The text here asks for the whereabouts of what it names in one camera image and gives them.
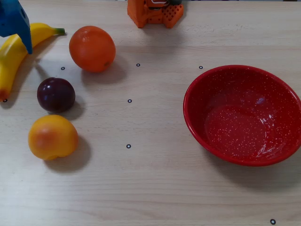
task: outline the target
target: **orange fruit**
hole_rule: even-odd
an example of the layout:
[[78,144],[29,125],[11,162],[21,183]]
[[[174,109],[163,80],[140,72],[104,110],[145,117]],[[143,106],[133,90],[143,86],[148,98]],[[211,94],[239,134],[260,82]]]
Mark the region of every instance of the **orange fruit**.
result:
[[78,146],[74,126],[62,116],[48,115],[38,119],[29,131],[28,145],[40,159],[51,160],[71,154]]
[[110,35],[95,26],[77,30],[69,43],[73,61],[89,72],[102,72],[113,62],[116,48]]

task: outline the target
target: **wooden table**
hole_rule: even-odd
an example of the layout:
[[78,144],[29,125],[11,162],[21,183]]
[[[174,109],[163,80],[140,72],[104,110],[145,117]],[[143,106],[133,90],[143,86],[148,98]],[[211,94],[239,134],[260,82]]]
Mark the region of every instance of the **wooden table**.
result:
[[[277,226],[301,224],[300,151],[270,167],[230,164],[198,144],[182,113],[189,84],[220,65],[262,68],[301,95],[300,3],[189,2],[171,30],[138,29],[127,2],[21,4],[31,22],[64,27],[68,35],[35,48],[1,104],[1,226],[270,226],[272,218]],[[83,72],[69,54],[72,34],[85,25],[103,28],[116,44],[115,62],[101,75]],[[30,152],[27,134],[47,115],[36,99],[47,77],[65,78],[76,90],[77,103],[63,116],[80,145],[44,162]]]

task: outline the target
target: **yellow banana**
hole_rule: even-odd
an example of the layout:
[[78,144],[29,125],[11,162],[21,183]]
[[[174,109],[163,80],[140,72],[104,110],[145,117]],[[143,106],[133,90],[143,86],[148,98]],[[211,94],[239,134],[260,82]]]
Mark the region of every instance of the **yellow banana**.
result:
[[[30,25],[32,47],[56,34],[65,34],[64,28],[52,28],[47,24]],[[20,63],[27,50],[17,34],[11,35],[0,49],[0,101],[7,101]]]

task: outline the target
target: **blue plastic toy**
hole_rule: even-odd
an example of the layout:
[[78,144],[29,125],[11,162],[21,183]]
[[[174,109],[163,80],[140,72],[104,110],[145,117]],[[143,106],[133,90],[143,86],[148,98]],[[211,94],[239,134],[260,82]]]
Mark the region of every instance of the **blue plastic toy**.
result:
[[32,54],[32,37],[29,19],[18,0],[0,0],[0,36],[18,34]]

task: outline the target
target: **bowl rim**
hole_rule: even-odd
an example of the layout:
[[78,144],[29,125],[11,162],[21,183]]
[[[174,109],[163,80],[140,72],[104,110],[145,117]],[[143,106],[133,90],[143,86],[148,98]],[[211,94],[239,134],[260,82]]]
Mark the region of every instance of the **bowl rim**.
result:
[[298,142],[285,154],[272,159],[272,160],[268,160],[268,161],[262,161],[262,162],[253,162],[253,161],[242,161],[242,160],[238,160],[238,159],[234,159],[232,157],[226,156],[224,154],[222,154],[220,151],[218,151],[216,148],[211,147],[210,145],[207,144],[206,141],[204,141],[195,131],[195,129],[193,128],[191,121],[190,121],[190,117],[188,114],[188,99],[190,98],[191,92],[194,89],[194,87],[196,86],[196,84],[198,84],[200,82],[200,80],[202,80],[204,77],[210,76],[212,73],[216,72],[217,70],[224,70],[224,69],[249,69],[249,70],[253,70],[255,72],[258,73],[264,73],[266,74],[268,77],[270,77],[271,79],[273,79],[274,81],[276,81],[278,84],[280,84],[282,87],[284,87],[285,89],[287,89],[290,94],[293,96],[293,98],[297,101],[297,104],[299,106],[299,110],[301,111],[301,101],[298,97],[298,95],[293,91],[293,89],[287,85],[283,80],[281,80],[280,78],[278,78],[277,76],[262,70],[260,68],[256,68],[256,67],[252,67],[252,66],[247,66],[247,65],[224,65],[224,66],[219,66],[213,69],[210,69],[204,73],[202,73],[201,75],[199,75],[188,87],[185,96],[184,96],[184,102],[183,102],[183,113],[184,113],[184,119],[185,122],[187,124],[188,129],[190,130],[190,132],[192,133],[192,135],[194,136],[194,138],[209,152],[211,152],[212,154],[214,154],[215,156],[229,161],[231,163],[235,163],[238,165],[243,165],[243,166],[268,166],[268,165],[272,165],[272,164],[276,164],[278,162],[281,162],[285,159],[287,159],[288,157],[290,157],[291,155],[293,155],[301,146],[301,134],[298,138]]

